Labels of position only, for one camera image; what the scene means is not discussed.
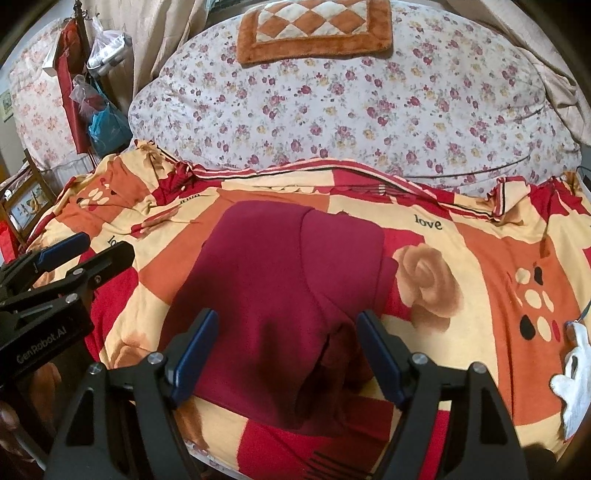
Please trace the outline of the beige curtain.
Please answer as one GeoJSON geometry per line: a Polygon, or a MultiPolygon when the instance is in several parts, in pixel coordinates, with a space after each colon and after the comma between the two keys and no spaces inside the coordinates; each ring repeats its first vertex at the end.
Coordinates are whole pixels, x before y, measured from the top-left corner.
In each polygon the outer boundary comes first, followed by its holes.
{"type": "Polygon", "coordinates": [[[105,29],[132,39],[132,52],[107,75],[111,98],[122,112],[176,49],[204,30],[208,15],[204,0],[85,1],[83,6],[105,29]]]}

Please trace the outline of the red orange cream patterned blanket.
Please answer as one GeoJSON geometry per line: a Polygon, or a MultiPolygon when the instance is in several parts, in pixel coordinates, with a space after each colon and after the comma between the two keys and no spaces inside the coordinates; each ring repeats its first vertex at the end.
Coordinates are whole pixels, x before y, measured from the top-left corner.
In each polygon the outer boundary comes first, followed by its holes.
{"type": "MultiPolygon", "coordinates": [[[[567,324],[590,298],[590,204],[573,175],[501,180],[471,198],[384,176],[355,162],[310,160],[260,172],[208,171],[150,142],[72,179],[31,236],[32,249],[72,234],[91,254],[125,241],[128,269],[98,288],[85,344],[110,369],[163,350],[172,301],[223,213],[273,201],[380,226],[398,264],[382,313],[411,351],[452,368],[484,363],[520,443],[553,463],[571,445],[550,388],[573,348],[567,324]]],[[[372,373],[349,392],[335,435],[266,425],[194,392],[175,414],[192,453],[252,479],[368,479],[401,419],[372,373]]]]}

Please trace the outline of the brown checkered cushion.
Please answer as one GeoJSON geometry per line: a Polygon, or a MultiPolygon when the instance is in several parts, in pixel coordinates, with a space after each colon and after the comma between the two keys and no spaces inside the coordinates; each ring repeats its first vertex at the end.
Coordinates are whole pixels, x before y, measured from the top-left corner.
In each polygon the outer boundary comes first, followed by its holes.
{"type": "Polygon", "coordinates": [[[242,15],[236,55],[245,66],[382,53],[392,46],[389,1],[276,1],[242,15]]]}

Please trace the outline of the white cartoon glove plush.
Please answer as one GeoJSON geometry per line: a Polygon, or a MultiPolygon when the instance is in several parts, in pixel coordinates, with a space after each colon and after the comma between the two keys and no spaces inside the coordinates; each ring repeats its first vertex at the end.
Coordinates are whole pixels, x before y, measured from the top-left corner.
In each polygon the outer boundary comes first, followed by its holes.
{"type": "Polygon", "coordinates": [[[575,435],[590,407],[590,341],[588,330],[579,321],[567,324],[573,348],[564,360],[564,372],[552,377],[550,388],[563,404],[562,431],[565,440],[575,435]]]}

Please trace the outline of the pink floral fabric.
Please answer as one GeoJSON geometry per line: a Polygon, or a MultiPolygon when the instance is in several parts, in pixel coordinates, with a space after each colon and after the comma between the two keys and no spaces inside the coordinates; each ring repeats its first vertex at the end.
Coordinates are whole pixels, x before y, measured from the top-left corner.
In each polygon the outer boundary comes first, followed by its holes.
{"type": "Polygon", "coordinates": [[[50,170],[76,153],[54,68],[65,22],[44,26],[24,46],[8,74],[17,134],[41,170],[50,170]]]}

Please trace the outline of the blue plastic bag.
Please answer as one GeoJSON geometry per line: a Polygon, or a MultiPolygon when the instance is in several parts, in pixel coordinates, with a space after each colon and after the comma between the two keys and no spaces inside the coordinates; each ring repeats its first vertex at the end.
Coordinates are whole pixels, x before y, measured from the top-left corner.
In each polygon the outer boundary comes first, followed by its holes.
{"type": "Polygon", "coordinates": [[[93,114],[87,133],[95,153],[100,157],[120,151],[132,138],[127,118],[111,103],[93,114]]]}

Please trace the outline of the red hanging cloth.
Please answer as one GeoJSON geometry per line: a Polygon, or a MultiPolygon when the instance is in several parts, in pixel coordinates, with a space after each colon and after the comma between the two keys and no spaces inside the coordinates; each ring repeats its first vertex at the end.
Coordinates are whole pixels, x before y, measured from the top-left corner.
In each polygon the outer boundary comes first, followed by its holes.
{"type": "Polygon", "coordinates": [[[70,128],[73,143],[78,154],[89,153],[91,144],[86,132],[86,123],[79,113],[78,103],[70,94],[73,91],[73,80],[83,73],[84,56],[82,42],[76,21],[66,19],[58,37],[54,66],[62,96],[62,106],[70,128]]]}

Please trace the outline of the white floral quilt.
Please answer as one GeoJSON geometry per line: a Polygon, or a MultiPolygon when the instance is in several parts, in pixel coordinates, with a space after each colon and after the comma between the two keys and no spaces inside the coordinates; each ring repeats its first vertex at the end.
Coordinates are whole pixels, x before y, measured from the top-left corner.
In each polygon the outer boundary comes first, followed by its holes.
{"type": "Polygon", "coordinates": [[[509,1],[396,1],[379,56],[243,67],[238,18],[181,46],[133,99],[135,138],[209,169],[353,159],[479,195],[581,160],[590,107],[544,32],[509,1]]]}

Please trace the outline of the dark red knit garment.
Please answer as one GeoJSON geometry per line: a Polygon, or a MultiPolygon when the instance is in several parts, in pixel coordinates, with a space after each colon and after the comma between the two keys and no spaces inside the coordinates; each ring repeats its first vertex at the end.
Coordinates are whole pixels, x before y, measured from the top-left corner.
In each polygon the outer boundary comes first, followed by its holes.
{"type": "Polygon", "coordinates": [[[349,392],[372,376],[356,318],[383,312],[397,269],[373,222],[238,202],[205,240],[160,341],[185,331],[202,309],[214,310],[218,335],[197,396],[273,427],[335,435],[349,392]]]}

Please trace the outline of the wooden framed picture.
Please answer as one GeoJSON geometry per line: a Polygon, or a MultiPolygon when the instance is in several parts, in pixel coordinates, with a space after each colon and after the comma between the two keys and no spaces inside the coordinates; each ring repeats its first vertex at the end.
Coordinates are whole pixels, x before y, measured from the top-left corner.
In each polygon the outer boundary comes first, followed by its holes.
{"type": "Polygon", "coordinates": [[[1,182],[1,219],[6,221],[22,248],[56,200],[27,149],[24,155],[18,172],[1,182]]]}

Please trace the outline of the white plastic bag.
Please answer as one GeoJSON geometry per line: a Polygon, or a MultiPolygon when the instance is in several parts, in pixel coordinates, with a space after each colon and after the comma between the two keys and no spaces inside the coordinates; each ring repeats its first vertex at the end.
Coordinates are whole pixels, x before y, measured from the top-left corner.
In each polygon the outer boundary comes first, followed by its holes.
{"type": "Polygon", "coordinates": [[[94,78],[104,77],[132,51],[132,38],[119,30],[104,29],[97,16],[91,19],[94,33],[86,67],[94,78]]]}

